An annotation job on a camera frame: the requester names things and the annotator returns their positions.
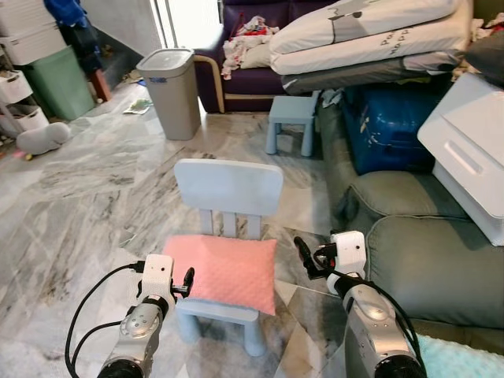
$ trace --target trash can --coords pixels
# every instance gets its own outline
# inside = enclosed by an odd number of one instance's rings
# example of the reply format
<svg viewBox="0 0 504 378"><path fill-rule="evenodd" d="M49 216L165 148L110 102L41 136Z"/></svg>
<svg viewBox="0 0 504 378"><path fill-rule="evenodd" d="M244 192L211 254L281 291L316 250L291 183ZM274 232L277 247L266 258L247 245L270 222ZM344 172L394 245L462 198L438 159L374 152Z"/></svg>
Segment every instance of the trash can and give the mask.
<svg viewBox="0 0 504 378"><path fill-rule="evenodd" d="M86 76L70 46L20 69L46 116L75 120L95 107Z"/></svg>
<svg viewBox="0 0 504 378"><path fill-rule="evenodd" d="M194 55L189 49L156 50L136 66L167 139L189 140L201 124Z"/></svg>

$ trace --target chair leg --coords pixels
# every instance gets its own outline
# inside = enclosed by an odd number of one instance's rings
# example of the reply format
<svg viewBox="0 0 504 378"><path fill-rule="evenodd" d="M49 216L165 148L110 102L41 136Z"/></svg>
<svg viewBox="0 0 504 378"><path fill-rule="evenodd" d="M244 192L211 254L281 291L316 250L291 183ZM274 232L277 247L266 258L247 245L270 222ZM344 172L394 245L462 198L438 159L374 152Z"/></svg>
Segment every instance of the chair leg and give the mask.
<svg viewBox="0 0 504 378"><path fill-rule="evenodd" d="M266 153L276 154L276 124L269 122L268 136L266 139Z"/></svg>
<svg viewBox="0 0 504 378"><path fill-rule="evenodd" d="M313 121L305 125L305 132L302 136L301 155L312 156L313 152Z"/></svg>
<svg viewBox="0 0 504 378"><path fill-rule="evenodd" d="M252 357L262 356L266 352L266 342L259 317L255 321L245 323L244 328L246 352Z"/></svg>
<svg viewBox="0 0 504 378"><path fill-rule="evenodd" d="M180 335L186 343L195 343L202 335L199 320L195 315L176 312L176 317L179 321Z"/></svg>

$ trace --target white blanket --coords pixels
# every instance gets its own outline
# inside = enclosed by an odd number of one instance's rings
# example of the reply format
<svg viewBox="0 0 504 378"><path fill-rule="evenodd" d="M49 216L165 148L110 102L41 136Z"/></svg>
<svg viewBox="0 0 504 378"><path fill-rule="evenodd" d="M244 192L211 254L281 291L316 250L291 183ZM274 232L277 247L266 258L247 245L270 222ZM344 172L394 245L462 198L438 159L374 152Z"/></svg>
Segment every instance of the white blanket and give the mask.
<svg viewBox="0 0 504 378"><path fill-rule="evenodd" d="M313 49L452 14L460 0L341 0L299 17L273 38L278 54Z"/></svg>
<svg viewBox="0 0 504 378"><path fill-rule="evenodd" d="M274 37L272 69L290 75L433 51L457 54L469 43L472 17L473 0L461 0L453 14L439 20L289 54L274 50Z"/></svg>

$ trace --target stuffed toy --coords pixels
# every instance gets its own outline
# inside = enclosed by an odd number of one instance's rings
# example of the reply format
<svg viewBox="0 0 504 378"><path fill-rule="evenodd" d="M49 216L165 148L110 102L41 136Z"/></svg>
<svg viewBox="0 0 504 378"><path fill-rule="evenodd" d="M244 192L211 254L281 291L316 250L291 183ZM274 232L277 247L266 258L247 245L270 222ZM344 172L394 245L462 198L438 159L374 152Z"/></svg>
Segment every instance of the stuffed toy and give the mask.
<svg viewBox="0 0 504 378"><path fill-rule="evenodd" d="M36 128L20 133L17 138L17 147L28 155L40 155L51 150L56 150L70 139L70 128L62 123L55 122L44 128Z"/></svg>

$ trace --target teal blanket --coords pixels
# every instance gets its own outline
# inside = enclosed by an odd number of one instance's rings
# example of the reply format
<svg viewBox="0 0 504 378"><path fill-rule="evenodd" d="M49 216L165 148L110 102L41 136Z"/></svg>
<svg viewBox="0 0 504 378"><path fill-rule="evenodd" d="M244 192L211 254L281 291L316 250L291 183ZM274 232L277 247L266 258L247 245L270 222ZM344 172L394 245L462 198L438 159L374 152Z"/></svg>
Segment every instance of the teal blanket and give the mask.
<svg viewBox="0 0 504 378"><path fill-rule="evenodd" d="M429 378L501 378L504 357L466 345L418 335Z"/></svg>

